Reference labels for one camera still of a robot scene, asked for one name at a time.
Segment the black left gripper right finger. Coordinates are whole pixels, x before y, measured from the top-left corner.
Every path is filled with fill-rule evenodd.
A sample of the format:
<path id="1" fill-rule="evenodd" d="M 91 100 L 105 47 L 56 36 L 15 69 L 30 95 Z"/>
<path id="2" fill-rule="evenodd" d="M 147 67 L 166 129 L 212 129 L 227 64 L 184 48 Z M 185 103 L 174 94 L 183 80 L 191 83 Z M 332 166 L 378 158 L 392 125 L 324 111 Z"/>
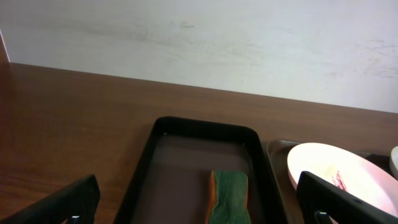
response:
<path id="1" fill-rule="evenodd" d="M 305 223 L 397 223 L 397 217 L 308 171 L 300 174 L 296 193 Z"/>

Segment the pale green plate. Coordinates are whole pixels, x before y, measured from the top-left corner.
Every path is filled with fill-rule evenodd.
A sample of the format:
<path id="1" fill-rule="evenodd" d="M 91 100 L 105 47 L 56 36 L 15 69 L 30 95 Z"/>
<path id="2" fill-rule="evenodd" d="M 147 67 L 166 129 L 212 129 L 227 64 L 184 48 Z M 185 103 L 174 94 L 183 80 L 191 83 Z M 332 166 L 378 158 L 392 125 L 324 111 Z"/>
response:
<path id="1" fill-rule="evenodd" d="M 398 179 L 398 146 L 394 147 L 391 151 L 389 167 L 392 175 L 397 180 Z"/>

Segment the white plate with red stain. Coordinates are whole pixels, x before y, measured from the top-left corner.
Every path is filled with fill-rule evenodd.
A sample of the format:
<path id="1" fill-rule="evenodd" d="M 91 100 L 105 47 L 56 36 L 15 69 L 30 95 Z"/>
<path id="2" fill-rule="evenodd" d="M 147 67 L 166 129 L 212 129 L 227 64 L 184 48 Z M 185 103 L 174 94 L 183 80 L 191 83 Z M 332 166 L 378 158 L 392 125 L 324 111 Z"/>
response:
<path id="1" fill-rule="evenodd" d="M 397 180 L 367 159 L 321 143 L 303 143 L 288 153 L 290 180 L 297 188 L 308 171 L 368 204 L 397 217 Z"/>

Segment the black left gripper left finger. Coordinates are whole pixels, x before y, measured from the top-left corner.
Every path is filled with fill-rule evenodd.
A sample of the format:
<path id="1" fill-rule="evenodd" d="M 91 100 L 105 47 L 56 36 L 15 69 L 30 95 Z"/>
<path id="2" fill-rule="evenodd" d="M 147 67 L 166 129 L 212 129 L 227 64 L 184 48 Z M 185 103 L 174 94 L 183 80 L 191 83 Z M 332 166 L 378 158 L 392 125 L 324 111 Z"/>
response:
<path id="1" fill-rule="evenodd" d="M 1 220 L 1 224 L 93 224 L 99 200 L 96 177 L 90 174 Z"/>

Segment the orange green scrub sponge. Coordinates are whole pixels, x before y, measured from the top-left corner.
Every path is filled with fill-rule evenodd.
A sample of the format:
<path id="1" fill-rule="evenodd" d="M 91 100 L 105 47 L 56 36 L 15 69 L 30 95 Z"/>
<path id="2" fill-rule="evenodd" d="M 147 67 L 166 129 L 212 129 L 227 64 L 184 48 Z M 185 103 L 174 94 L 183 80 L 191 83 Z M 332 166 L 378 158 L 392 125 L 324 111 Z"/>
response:
<path id="1" fill-rule="evenodd" d="M 251 224 L 247 174 L 238 170 L 211 171 L 205 223 Z"/>

